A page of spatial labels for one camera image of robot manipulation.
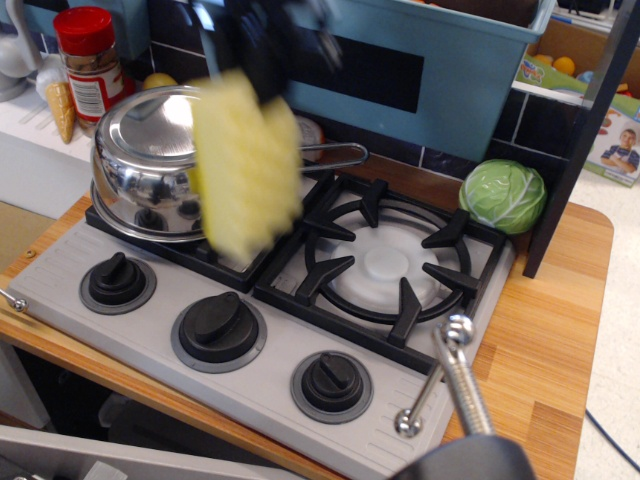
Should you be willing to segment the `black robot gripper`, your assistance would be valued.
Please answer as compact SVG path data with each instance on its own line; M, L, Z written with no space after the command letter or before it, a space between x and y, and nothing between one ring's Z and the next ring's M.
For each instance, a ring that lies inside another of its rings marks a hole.
M191 1L189 8L211 74L244 74L260 100L283 95L298 74L342 68L327 1Z

